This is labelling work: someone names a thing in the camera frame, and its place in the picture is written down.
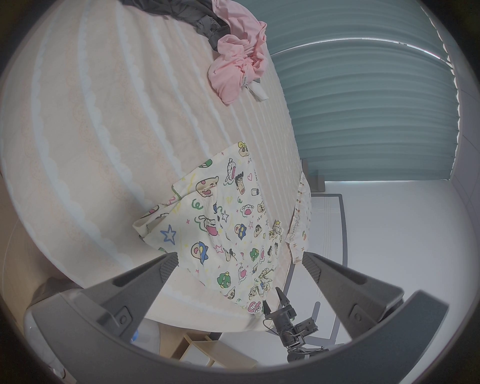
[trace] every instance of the blue star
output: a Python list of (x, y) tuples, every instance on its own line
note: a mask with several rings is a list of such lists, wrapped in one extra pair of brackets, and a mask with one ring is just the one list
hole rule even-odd
[(177, 231), (174, 231), (170, 224), (168, 225), (168, 231), (160, 231), (160, 232), (165, 235), (165, 239), (163, 240), (165, 243), (167, 241), (170, 241), (173, 245), (175, 245), (174, 237), (175, 237), (175, 234), (177, 233)]
[(225, 211), (222, 211), (222, 220), (224, 220), (225, 222), (227, 222), (228, 216), (230, 216), (230, 215), (227, 215), (227, 213), (226, 213)]

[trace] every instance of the bed sheet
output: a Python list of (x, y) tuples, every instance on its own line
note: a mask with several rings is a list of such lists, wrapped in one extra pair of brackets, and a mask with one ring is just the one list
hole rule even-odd
[[(225, 106), (210, 87), (217, 53), (189, 24), (117, 0), (58, 1), (1, 79), (1, 170), (43, 254), (83, 287), (158, 256), (132, 223), (171, 185), (234, 142), (252, 147), (268, 219), (289, 228), (301, 174), (283, 91), (267, 53), (255, 101)], [(279, 249), (274, 286), (291, 263)], [(267, 300), (276, 307), (275, 291)], [(261, 322), (177, 268), (147, 318), (216, 332)]]

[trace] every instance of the crumpled pink fabric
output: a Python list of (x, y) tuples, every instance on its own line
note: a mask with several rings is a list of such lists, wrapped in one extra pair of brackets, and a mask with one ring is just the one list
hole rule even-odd
[(266, 70), (263, 52), (267, 24), (258, 21), (243, 5), (232, 0), (212, 0), (215, 14), (229, 26), (231, 35), (218, 41), (220, 56), (208, 69), (208, 78), (222, 101), (231, 104), (243, 86)]

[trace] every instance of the wooden floor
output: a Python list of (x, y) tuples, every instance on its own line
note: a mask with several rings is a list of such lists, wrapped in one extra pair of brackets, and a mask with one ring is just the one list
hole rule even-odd
[[(0, 175), (0, 295), (21, 333), (32, 295), (49, 277), (66, 278), (28, 236)], [(159, 328), (160, 355), (167, 358), (172, 357), (187, 332), (207, 334), (160, 323)]]

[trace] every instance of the black fabric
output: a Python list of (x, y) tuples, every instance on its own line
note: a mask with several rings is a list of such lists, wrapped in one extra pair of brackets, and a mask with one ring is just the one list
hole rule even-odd
[(212, 9), (212, 0), (120, 0), (154, 15), (170, 15), (193, 25), (198, 34), (208, 38), (216, 51), (218, 40), (230, 34), (230, 27)]

